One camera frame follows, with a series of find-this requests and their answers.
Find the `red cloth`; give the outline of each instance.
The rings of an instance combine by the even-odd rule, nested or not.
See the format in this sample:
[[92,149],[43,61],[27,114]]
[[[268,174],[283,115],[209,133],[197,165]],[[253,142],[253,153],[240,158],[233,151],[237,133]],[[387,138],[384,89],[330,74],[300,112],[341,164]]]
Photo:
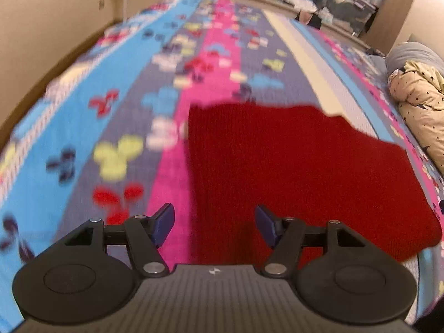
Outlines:
[[192,107],[188,128],[194,263],[263,263],[257,204],[313,226],[341,220],[398,261],[440,241],[406,152],[342,117],[227,104]]

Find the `cream stripe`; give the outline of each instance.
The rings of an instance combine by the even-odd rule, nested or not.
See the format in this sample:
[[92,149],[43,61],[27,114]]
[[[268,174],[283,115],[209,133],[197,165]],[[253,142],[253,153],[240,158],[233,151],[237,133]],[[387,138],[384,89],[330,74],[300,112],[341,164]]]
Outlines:
[[322,73],[318,70],[316,64],[306,53],[305,49],[294,38],[292,31],[288,30],[288,28],[279,20],[279,17],[273,12],[264,10],[263,13],[279,37],[291,51],[302,72],[307,77],[307,80],[316,94],[324,112],[330,116],[342,115],[349,120],[328,82],[324,79]]

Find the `metal screw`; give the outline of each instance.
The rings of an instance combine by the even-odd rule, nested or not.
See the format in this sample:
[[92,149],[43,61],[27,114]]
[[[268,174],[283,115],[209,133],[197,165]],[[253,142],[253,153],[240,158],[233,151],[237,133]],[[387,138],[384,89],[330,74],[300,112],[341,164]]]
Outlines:
[[159,274],[165,270],[165,266],[162,263],[152,261],[143,266],[143,270],[150,274]]
[[271,275],[282,275],[287,271],[287,267],[283,264],[271,263],[265,266],[265,271]]

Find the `bed sheet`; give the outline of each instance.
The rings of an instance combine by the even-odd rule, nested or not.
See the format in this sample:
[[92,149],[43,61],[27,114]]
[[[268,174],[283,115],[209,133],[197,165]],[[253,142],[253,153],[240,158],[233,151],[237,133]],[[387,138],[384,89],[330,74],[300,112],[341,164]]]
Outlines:
[[[171,202],[176,223],[161,254],[170,266],[191,262],[189,106],[245,101],[315,105],[402,146],[441,219],[443,180],[365,54],[230,0],[165,0],[109,29],[54,80],[3,151],[0,331],[22,320],[11,292],[18,269],[91,217],[119,224]],[[128,263],[125,249],[108,252]],[[444,290],[441,254],[406,262],[417,281],[421,268],[411,321]]]

